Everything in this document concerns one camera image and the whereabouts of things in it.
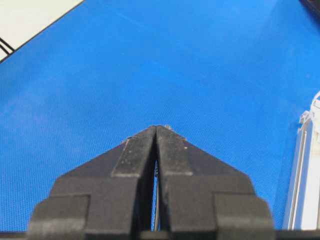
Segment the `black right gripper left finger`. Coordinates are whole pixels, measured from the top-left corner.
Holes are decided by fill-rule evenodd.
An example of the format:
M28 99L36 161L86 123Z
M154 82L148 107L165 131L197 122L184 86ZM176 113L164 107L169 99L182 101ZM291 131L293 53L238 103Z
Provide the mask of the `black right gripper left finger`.
M130 240L151 227L156 127L60 176L29 240Z

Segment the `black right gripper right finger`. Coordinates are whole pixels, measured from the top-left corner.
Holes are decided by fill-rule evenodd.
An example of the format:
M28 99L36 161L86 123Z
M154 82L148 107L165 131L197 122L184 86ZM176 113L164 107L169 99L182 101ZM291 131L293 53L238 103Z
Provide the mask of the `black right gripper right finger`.
M273 240L268 204L243 172L156 128L161 225L172 240Z

